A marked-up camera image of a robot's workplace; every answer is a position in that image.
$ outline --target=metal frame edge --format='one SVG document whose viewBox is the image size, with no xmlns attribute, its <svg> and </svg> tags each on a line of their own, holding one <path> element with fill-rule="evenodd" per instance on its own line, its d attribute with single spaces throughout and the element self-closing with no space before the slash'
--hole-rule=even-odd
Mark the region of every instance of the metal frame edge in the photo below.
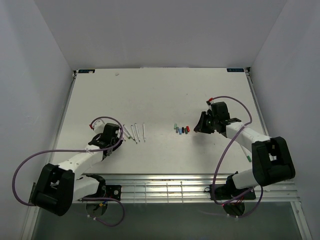
<svg viewBox="0 0 320 240">
<path fill-rule="evenodd" d="M 300 234 L 303 240 L 312 240 L 312 236 L 304 215 L 304 212 L 301 207 L 301 202 L 299 201 L 292 201 L 291 202 L 292 211 L 300 230 Z"/>
</svg>

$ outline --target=metal grate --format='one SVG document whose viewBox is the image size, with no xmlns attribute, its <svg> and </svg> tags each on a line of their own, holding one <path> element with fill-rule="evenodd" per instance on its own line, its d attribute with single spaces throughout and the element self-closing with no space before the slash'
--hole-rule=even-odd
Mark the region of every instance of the metal grate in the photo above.
<svg viewBox="0 0 320 240">
<path fill-rule="evenodd" d="M 103 175 L 108 185 L 121 185 L 122 203 L 212 203 L 205 192 L 212 175 Z M 229 174 L 219 174 L 216 183 L 224 184 Z M 261 194 L 256 187 L 256 202 Z M 263 202 L 298 202 L 293 181 L 283 181 L 264 187 Z"/>
</svg>

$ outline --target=white enclosure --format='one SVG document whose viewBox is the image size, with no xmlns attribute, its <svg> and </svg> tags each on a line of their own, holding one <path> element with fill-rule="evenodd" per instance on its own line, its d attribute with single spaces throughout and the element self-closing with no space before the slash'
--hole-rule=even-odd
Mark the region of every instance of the white enclosure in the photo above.
<svg viewBox="0 0 320 240">
<path fill-rule="evenodd" d="M 250 67 L 285 0 L 35 0 L 73 70 Z"/>
<path fill-rule="evenodd" d="M 317 171 L 320 167 L 317 153 L 319 16 L 318 0 L 0 0 L 0 179 L 4 186 L 0 198 L 0 238 L 31 237 L 35 218 L 30 216 L 37 216 L 37 209 L 28 209 L 16 202 L 11 191 L 12 175 L 19 163 L 29 155 L 56 147 L 58 125 L 73 80 L 72 70 L 106 69 L 94 73 L 98 76 L 95 79 L 98 86 L 87 91 L 83 89 L 86 87 L 85 80 L 81 75 L 78 76 L 79 82 L 74 85 L 74 90 L 87 98 L 95 98 L 95 91 L 102 93 L 100 85 L 106 84 L 103 78 L 107 78 L 109 82 L 115 81 L 112 83 L 113 88 L 122 89 L 121 94 L 116 90 L 106 90 L 109 96 L 121 98 L 121 104 L 128 95 L 134 99 L 132 107 L 120 108 L 117 105 L 120 103 L 115 103 L 116 109 L 111 104 L 107 105 L 110 101 L 108 96 L 98 103 L 98 108 L 102 109 L 103 101 L 106 102 L 102 115 L 119 118 L 128 125 L 135 122 L 148 123 L 149 138 L 145 145 L 125 143 L 130 144 L 128 150 L 132 152 L 139 148 L 141 151 L 143 148 L 150 149 L 152 143 L 166 141 L 171 131 L 169 128 L 173 131 L 176 121 L 178 124 L 194 126 L 200 112 L 206 107 L 205 100 L 212 94 L 233 95 L 244 101 L 254 115 L 252 127 L 262 132 L 248 82 L 244 87 L 247 81 L 244 74 L 239 80 L 216 73 L 214 75 L 218 77 L 210 79 L 210 71 L 220 70 L 193 69 L 250 67 L 253 88 L 270 135 L 283 136 L 287 140 L 296 168 L 294 180 L 302 200 L 300 211 L 305 213 L 313 239 L 320 239 L 319 194 L 316 191 L 319 182 Z M 167 73 L 161 75 L 157 69 L 139 69 L 142 67 L 175 69 L 168 68 L 165 70 Z M 190 68 L 190 74 L 182 76 L 178 69 L 181 67 Z M 119 69 L 120 74 L 116 76 L 112 72 L 115 70 L 111 69 Z M 131 71 L 137 71 L 134 78 L 130 75 Z M 177 71 L 172 78 L 170 71 Z M 153 82 L 148 82 L 148 78 L 152 78 Z M 198 78 L 201 85 L 206 85 L 203 90 L 192 82 L 194 78 Z M 119 79 L 126 84 L 116 82 Z M 180 91 L 176 95 L 169 92 L 164 105 L 157 102 L 153 109 L 152 105 L 143 102 L 160 97 L 148 85 L 151 83 L 162 91 L 170 86 Z M 143 92 L 141 85 L 147 85 L 149 91 Z M 74 111 L 77 110 L 76 101 L 72 96 L 69 107 Z M 175 101 L 180 105 L 184 102 L 188 104 L 178 107 L 174 105 Z M 232 102 L 226 102 L 232 117 L 244 121 L 247 119 L 245 111 Z M 83 148 L 87 137 L 92 136 L 90 130 L 85 128 L 84 135 L 79 135 L 74 145 L 67 143 L 70 137 L 67 131 L 70 128 L 75 137 L 76 132 L 87 127 L 85 125 L 91 118 L 97 117 L 100 111 L 98 108 L 88 109 L 84 117 L 82 112 L 70 116 L 67 111 L 58 147 Z M 172 121 L 163 121 L 161 114 L 150 114 L 151 117 L 143 114 L 144 110 L 156 111 L 157 108 L 161 114 L 172 117 Z M 124 111 L 132 111 L 133 117 L 127 118 Z M 81 122 L 77 122 L 73 128 L 71 122 L 80 118 Z M 197 136 L 181 137 L 184 137 L 182 142 L 179 142 L 179 138 L 170 138 L 163 148 L 173 144 L 176 148 L 189 146 L 189 154 L 182 153 L 185 154 L 182 157 L 187 155 L 188 158 L 199 149 L 193 148 Z M 215 168 L 212 165 L 216 164 L 227 143 L 223 137 L 210 137 L 213 138 L 207 144 L 216 144 L 218 151 L 209 150 L 212 160 L 203 162 L 202 168 L 197 168 L 197 173 L 211 173 Z M 179 157 L 173 149 L 168 153 L 171 157 Z M 229 154 L 225 165 L 222 165 L 222 172 L 230 173 L 236 168 L 248 169 L 249 163 L 237 145 L 232 147 Z M 115 152 L 114 155 L 119 160 L 121 153 Z M 67 156 L 56 154 L 53 162 L 57 163 Z M 233 156 L 241 156 L 243 159 L 240 162 L 243 165 L 235 166 L 231 162 Z M 141 165 L 145 165 L 144 173 L 155 174 L 157 172 L 148 168 L 147 158 L 150 157 L 152 154 L 141 156 Z M 25 201 L 47 161 L 48 156 L 41 156 L 21 169 L 17 190 Z M 169 163 L 166 169 L 159 168 L 158 173 L 165 173 L 168 166 Z M 106 163 L 98 167 L 103 173 L 126 172 L 117 163 L 108 166 L 110 168 Z M 132 164 L 132 173 L 138 173 L 138 167 Z M 194 167 L 192 164 L 182 168 L 174 166 L 167 173 L 191 173 Z M 297 209 L 295 216 L 301 212 Z"/>
</svg>

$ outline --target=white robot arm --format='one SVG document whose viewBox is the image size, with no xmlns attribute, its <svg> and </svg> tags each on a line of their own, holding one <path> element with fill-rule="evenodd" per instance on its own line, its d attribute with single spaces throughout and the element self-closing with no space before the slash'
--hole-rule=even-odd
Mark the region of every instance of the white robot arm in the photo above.
<svg viewBox="0 0 320 240">
<path fill-rule="evenodd" d="M 252 168 L 230 175 L 225 185 L 211 190 L 212 200 L 212 194 L 218 200 L 231 199 L 248 188 L 267 186 L 295 177 L 295 168 L 285 139 L 260 134 L 245 126 L 238 118 L 230 118 L 225 102 L 209 99 L 207 105 L 209 109 L 201 113 L 194 131 L 206 134 L 216 131 L 229 139 L 236 137 L 235 141 L 252 153 Z"/>
<path fill-rule="evenodd" d="M 94 164 L 103 161 L 122 143 L 119 141 L 119 125 L 105 124 L 98 120 L 91 128 L 96 135 L 87 144 L 85 150 L 57 165 L 43 167 L 37 184 L 31 195 L 31 202 L 58 216 L 64 215 L 73 201 L 83 197 L 101 198 L 105 194 L 106 180 L 96 174 L 82 174 Z"/>
</svg>

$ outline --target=purple cable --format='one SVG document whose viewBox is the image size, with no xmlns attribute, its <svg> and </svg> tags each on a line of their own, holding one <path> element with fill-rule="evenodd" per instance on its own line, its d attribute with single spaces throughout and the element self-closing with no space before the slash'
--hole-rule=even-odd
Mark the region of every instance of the purple cable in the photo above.
<svg viewBox="0 0 320 240">
<path fill-rule="evenodd" d="M 125 206 L 123 205 L 122 202 L 120 202 L 119 200 L 113 199 L 113 198 L 109 198 L 109 197 L 83 197 L 82 198 L 83 201 L 113 201 L 113 202 L 117 202 L 118 204 L 120 204 L 121 208 L 122 208 L 122 217 L 121 219 L 114 224 L 111 223 L 107 223 L 103 220 L 101 220 L 100 218 L 97 218 L 95 216 L 89 215 L 91 218 L 93 218 L 94 220 L 97 220 L 98 222 L 108 226 L 108 227 L 115 227 L 118 226 L 119 224 L 121 224 L 123 222 L 123 220 L 125 219 L 126 216 L 126 211 L 125 211 Z"/>
<path fill-rule="evenodd" d="M 236 99 L 236 98 L 234 98 L 234 97 L 232 97 L 232 96 L 216 96 L 216 97 L 213 97 L 212 100 L 221 99 L 221 98 L 232 99 L 232 100 L 238 102 L 239 104 L 241 104 L 241 105 L 244 107 L 244 109 L 246 110 L 246 112 L 248 113 L 248 115 L 249 115 L 249 121 L 248 121 L 247 123 L 245 123 L 245 124 L 239 129 L 239 131 L 234 135 L 234 137 L 231 139 L 231 141 L 228 143 L 228 145 L 227 145 L 226 148 L 224 149 L 224 151 L 223 151 L 223 153 L 222 153 L 222 155 L 221 155 L 221 157 L 220 157 L 220 160 L 219 160 L 219 162 L 218 162 L 218 164 L 217 164 L 217 166 L 216 166 L 214 175 L 213 175 L 213 181 L 212 181 L 212 189 L 213 189 L 213 191 L 216 189 L 216 180 L 217 180 L 219 168 L 220 168 L 221 163 L 222 163 L 222 161 L 224 160 L 225 155 L 227 154 L 229 148 L 231 147 L 232 143 L 236 140 L 236 138 L 239 136 L 239 134 L 241 133 L 241 131 L 242 131 L 243 129 L 245 129 L 245 127 L 246 127 L 247 125 L 249 125 L 249 124 L 252 123 L 252 115 L 251 115 L 249 109 L 248 109 L 241 101 L 239 101 L 238 99 Z M 227 201 L 225 201 L 225 202 L 218 202 L 217 199 L 216 199 L 216 196 L 213 194 L 213 195 L 212 195 L 213 201 L 214 201 L 216 204 L 218 204 L 218 205 L 229 204 L 229 203 L 231 203 L 232 201 L 237 200 L 238 198 L 244 196 L 245 194 L 247 194 L 248 192 L 250 192 L 252 189 L 253 189 L 253 188 L 249 188 L 248 190 L 244 191 L 243 193 L 239 194 L 238 196 L 235 196 L 234 198 L 232 198 L 232 199 L 230 199 L 230 200 L 227 200 Z M 255 210 L 255 209 L 258 207 L 258 205 L 260 204 L 260 201 L 261 201 L 261 199 L 262 199 L 262 197 L 263 197 L 263 193 L 264 193 L 264 192 L 263 192 L 263 187 L 261 186 L 261 196 L 260 196 L 258 202 L 256 203 L 255 207 L 254 207 L 251 211 L 249 211 L 249 212 L 247 212 L 246 214 L 244 214 L 244 215 L 242 215 L 242 216 L 239 216 L 239 217 L 246 217 L 246 216 L 250 215 L 251 213 L 253 213 L 254 210 Z"/>
<path fill-rule="evenodd" d="M 92 126 L 92 124 L 96 121 L 96 120 L 99 120 L 99 119 L 110 119 L 110 120 L 113 120 L 115 121 L 119 126 L 120 126 L 120 130 L 121 130 L 121 133 L 120 133 L 120 137 L 119 137 L 119 140 L 116 142 L 115 145 L 113 146 L 110 146 L 110 147 L 106 147 L 106 148 L 102 148 L 102 149 L 94 149 L 94 150 L 90 150 L 90 151 L 87 151 L 85 149 L 53 149 L 53 150 L 44 150 L 44 151 L 39 151 L 35 154 L 32 154 L 31 156 L 27 157 L 25 160 L 23 160 L 20 165 L 17 167 L 17 169 L 15 170 L 14 174 L 13 174 L 13 177 L 12 177 L 12 192 L 13 192 L 13 195 L 15 197 L 15 199 L 23 204 L 23 205 L 26 205 L 26 206 L 35 206 L 34 204 L 32 203 L 28 203 L 28 202 L 25 202 L 23 201 L 17 194 L 17 191 L 16 191 L 16 178 L 17 178 L 17 175 L 18 175 L 18 172 L 19 170 L 21 169 L 21 167 L 26 163 L 28 162 L 30 159 L 38 156 L 38 155 L 41 155 L 41 154 L 47 154 L 47 153 L 87 153 L 87 152 L 101 152 L 101 151 L 107 151 L 109 149 L 113 149 L 114 147 L 118 146 L 122 140 L 122 137 L 123 137 L 123 134 L 124 134 L 124 131 L 123 131 L 123 127 L 121 125 L 121 123 L 113 118 L 113 117 L 110 117 L 110 116 L 100 116 L 100 117 L 97 117 L 95 118 L 90 126 Z"/>
</svg>

